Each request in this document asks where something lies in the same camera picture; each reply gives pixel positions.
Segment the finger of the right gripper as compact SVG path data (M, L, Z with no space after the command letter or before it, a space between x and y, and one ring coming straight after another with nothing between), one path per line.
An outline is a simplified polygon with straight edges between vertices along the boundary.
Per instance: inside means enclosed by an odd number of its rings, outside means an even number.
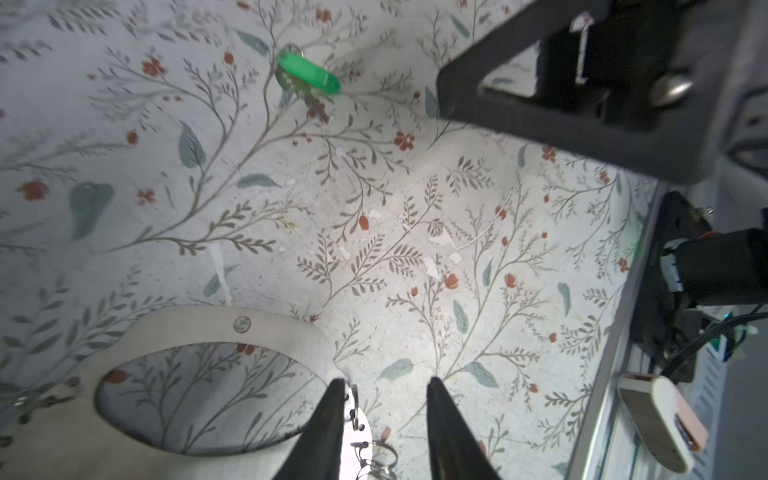
M536 1L436 87L445 119L670 183L767 172L763 1Z

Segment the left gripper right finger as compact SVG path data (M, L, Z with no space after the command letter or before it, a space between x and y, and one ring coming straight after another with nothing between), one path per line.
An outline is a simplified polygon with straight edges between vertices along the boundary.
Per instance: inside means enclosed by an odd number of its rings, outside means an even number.
M433 479L500 479L438 377L427 386L427 438Z

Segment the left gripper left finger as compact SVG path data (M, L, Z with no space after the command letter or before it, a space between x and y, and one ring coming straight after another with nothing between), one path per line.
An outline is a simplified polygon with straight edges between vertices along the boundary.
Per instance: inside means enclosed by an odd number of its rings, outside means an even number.
M274 480L336 480L341 471L345 381L334 379Z

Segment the green tagged key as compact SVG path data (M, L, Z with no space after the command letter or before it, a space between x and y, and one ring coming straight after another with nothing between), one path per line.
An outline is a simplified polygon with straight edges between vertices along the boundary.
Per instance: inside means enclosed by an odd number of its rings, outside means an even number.
M295 44L288 44L277 53L275 77L284 91L304 101L315 118L329 122L319 96L330 98L340 94L342 84L338 77L309 61Z

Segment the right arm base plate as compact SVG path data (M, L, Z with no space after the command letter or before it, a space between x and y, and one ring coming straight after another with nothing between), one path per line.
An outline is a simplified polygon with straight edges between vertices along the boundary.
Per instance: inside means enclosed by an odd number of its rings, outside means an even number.
M699 335L704 314L687 294L669 289L662 273L662 253L674 240L696 238L711 230L695 208L676 191L661 199L645 261L630 338L659 369Z

